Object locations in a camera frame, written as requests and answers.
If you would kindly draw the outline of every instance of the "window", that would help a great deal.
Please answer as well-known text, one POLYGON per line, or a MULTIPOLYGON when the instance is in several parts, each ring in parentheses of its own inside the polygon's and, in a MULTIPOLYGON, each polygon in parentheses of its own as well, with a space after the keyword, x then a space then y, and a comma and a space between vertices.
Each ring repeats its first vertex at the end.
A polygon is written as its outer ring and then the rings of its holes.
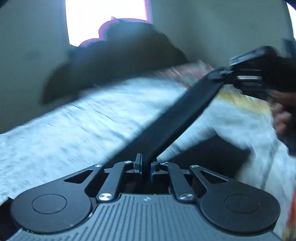
POLYGON ((66 0, 69 42, 99 38, 100 26, 114 18, 135 18, 151 22, 149 0, 66 0))
POLYGON ((290 4, 287 3, 287 5, 291 17, 294 38, 296 38, 296 10, 290 4))

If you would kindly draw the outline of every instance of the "bed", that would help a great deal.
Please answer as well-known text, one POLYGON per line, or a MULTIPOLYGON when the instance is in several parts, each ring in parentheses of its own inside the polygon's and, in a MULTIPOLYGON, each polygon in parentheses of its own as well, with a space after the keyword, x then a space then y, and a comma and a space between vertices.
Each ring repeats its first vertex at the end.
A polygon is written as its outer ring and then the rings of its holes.
MULTIPOLYGON (((85 91, 79 100, 0 135, 0 204, 8 197, 94 164, 104 164, 171 106, 187 88, 139 77, 85 91)), ((217 133, 252 154, 236 179, 274 195, 282 236, 295 184, 295 158, 272 128, 268 105, 222 89, 204 113, 158 159, 166 161, 217 133)))

